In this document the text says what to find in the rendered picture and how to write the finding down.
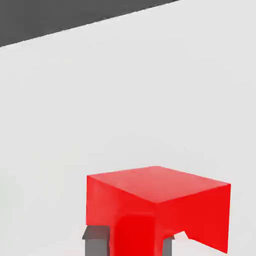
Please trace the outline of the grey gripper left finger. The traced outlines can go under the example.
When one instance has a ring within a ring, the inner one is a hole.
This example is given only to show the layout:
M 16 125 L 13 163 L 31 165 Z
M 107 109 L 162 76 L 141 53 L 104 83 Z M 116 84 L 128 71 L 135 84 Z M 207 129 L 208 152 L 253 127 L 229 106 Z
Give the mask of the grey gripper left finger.
M 88 225 L 82 236 L 84 256 L 110 256 L 110 228 L 106 225 Z

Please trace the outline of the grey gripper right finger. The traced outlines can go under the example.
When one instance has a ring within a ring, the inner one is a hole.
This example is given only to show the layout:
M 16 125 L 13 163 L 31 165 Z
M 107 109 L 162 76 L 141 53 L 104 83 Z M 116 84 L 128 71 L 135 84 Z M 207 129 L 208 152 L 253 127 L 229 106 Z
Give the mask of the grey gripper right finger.
M 163 239 L 162 256 L 173 256 L 173 241 L 179 237 L 185 238 L 185 239 L 188 238 L 186 232 L 181 231 L 174 235 L 168 235 L 166 238 Z

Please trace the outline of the small red cube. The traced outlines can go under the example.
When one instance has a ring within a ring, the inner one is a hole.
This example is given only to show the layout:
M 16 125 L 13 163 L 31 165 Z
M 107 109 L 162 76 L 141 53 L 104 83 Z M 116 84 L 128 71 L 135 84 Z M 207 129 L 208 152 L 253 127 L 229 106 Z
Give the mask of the small red cube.
M 231 185 L 161 166 L 87 176 L 86 226 L 108 226 L 110 256 L 162 256 L 167 236 L 228 251 Z

